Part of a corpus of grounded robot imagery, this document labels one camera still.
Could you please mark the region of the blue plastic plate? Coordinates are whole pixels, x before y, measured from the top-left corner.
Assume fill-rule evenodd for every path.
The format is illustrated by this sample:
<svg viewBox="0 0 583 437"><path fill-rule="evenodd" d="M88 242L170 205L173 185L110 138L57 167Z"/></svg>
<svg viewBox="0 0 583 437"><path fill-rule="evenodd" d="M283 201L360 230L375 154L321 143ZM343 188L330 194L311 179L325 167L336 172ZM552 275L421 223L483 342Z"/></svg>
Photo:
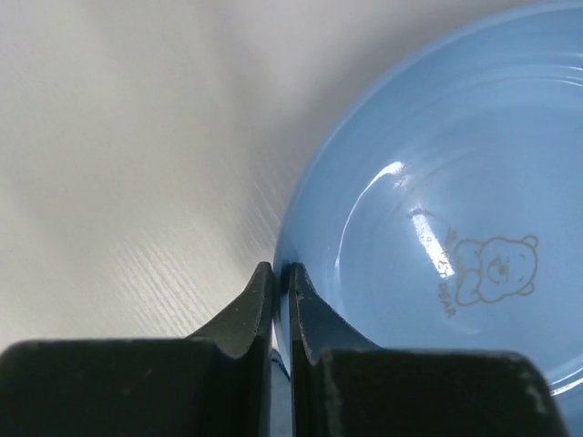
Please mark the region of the blue plastic plate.
<svg viewBox="0 0 583 437"><path fill-rule="evenodd" d="M386 348L517 351L582 390L582 4L467 25L316 152L274 256Z"/></svg>

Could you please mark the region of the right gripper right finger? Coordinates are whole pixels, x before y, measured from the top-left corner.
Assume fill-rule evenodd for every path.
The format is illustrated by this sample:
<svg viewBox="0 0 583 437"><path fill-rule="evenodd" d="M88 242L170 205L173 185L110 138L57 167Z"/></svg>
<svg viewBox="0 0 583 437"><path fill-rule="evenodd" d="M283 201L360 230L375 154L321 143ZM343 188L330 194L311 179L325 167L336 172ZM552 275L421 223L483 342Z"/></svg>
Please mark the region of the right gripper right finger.
<svg viewBox="0 0 583 437"><path fill-rule="evenodd" d="M288 270L297 436L565 436L537 368L509 351L387 350Z"/></svg>

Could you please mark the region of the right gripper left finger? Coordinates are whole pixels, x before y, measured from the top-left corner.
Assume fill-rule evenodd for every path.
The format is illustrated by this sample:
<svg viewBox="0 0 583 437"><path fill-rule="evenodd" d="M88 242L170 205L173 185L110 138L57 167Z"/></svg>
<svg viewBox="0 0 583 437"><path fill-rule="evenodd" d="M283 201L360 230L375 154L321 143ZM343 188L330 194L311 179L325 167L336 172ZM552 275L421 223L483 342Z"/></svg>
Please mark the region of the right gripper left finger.
<svg viewBox="0 0 583 437"><path fill-rule="evenodd" d="M274 275L177 339L27 340L1 355L4 436L266 436Z"/></svg>

